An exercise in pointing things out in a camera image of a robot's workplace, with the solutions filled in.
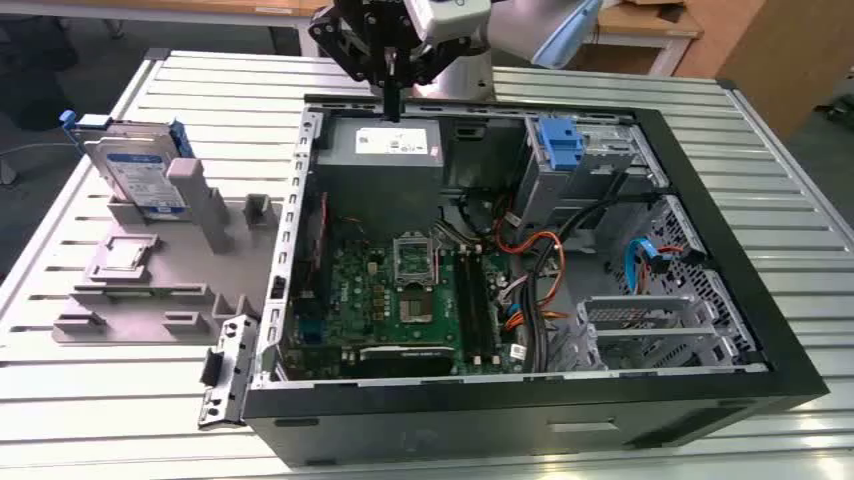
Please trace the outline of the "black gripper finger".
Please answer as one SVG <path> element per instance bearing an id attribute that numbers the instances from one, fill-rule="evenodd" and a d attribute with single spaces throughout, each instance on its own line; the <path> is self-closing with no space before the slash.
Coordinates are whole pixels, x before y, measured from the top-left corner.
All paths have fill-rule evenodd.
<path id="1" fill-rule="evenodd" d="M 412 48 L 394 47 L 390 60 L 390 121 L 397 123 L 402 112 L 402 91 L 425 85 L 445 70 L 452 61 L 468 52 L 470 38 L 440 42 L 425 53 L 412 55 Z"/>
<path id="2" fill-rule="evenodd" d="M 318 9 L 309 21 L 308 35 L 320 50 L 356 82 L 366 82 L 381 97 L 382 118 L 394 121 L 394 89 L 388 84 L 384 48 L 370 49 L 349 30 L 337 8 Z"/>

